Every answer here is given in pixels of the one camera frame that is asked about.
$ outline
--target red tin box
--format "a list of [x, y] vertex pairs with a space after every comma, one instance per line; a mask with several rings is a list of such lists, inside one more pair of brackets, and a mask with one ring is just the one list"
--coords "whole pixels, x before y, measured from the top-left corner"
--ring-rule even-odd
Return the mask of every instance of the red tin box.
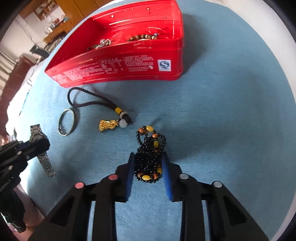
[[[158, 39], [127, 42], [137, 34], [158, 34]], [[176, 80], [183, 71], [183, 36], [176, 1], [120, 6], [79, 26], [45, 73], [66, 88], [114, 80]], [[87, 51], [101, 39], [110, 39], [111, 45]]]

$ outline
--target bracelet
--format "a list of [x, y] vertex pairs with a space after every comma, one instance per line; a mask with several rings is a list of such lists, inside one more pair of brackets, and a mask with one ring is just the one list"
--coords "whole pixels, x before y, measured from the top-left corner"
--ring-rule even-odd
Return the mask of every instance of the bracelet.
[[[145, 135], [144, 142], [140, 136]], [[155, 183], [162, 176], [161, 155], [166, 145], [164, 135], [156, 133], [152, 126], [143, 126], [137, 131], [137, 141], [140, 145], [135, 154], [134, 175], [137, 180], [145, 183]]]
[[137, 34], [136, 36], [132, 35], [127, 41], [136, 41], [136, 40], [149, 40], [149, 39], [158, 39], [158, 34]]
[[[63, 133], [63, 131], [61, 130], [60, 127], [61, 127], [61, 124], [62, 124], [62, 120], [63, 120], [65, 114], [68, 111], [70, 111], [73, 114], [73, 124], [72, 124], [71, 130], [68, 133]], [[66, 136], [70, 135], [75, 130], [75, 128], [76, 128], [76, 121], [77, 121], [77, 119], [76, 119], [76, 115], [75, 115], [74, 111], [71, 110], [71, 109], [65, 109], [63, 111], [63, 113], [61, 114], [60, 118], [59, 118], [59, 126], [58, 126], [58, 132], [59, 132], [59, 134], [62, 135], [63, 137], [66, 137]]]

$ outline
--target wristwatch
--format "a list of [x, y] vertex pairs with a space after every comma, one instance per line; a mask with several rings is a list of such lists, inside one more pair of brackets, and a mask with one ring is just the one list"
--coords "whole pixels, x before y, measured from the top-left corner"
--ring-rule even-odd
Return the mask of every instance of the wristwatch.
[[[31, 126], [31, 136], [29, 142], [34, 142], [40, 138], [47, 138], [47, 136], [42, 132], [40, 125]], [[55, 175], [55, 172], [50, 164], [48, 155], [46, 152], [37, 156], [41, 166], [43, 167], [46, 175], [51, 178]]]

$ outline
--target silver bangle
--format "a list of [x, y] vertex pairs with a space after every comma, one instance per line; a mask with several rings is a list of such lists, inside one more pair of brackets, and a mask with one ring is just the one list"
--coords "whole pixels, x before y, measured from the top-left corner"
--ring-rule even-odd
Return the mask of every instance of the silver bangle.
[[[65, 114], [68, 111], [70, 111], [73, 114], [73, 124], [72, 124], [71, 130], [69, 132], [63, 133], [63, 131], [61, 130], [61, 124], [62, 124], [62, 121], [63, 121], [63, 118], [64, 118]], [[58, 126], [58, 129], [57, 129], [59, 134], [62, 135], [63, 137], [66, 137], [66, 136], [70, 135], [75, 130], [75, 127], [76, 127], [76, 115], [75, 115], [74, 111], [71, 110], [71, 109], [65, 109], [63, 111], [63, 113], [61, 114], [60, 118], [59, 118], [59, 126]]]

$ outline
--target black bead necklace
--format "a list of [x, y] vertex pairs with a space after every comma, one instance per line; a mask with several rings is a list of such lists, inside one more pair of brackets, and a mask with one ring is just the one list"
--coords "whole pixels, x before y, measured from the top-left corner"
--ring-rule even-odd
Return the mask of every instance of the black bead necklace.
[[161, 155], [165, 148], [166, 138], [156, 133], [152, 126], [143, 126], [137, 131], [137, 141], [140, 145], [135, 154], [135, 177], [145, 183], [157, 182], [163, 173], [161, 168]]

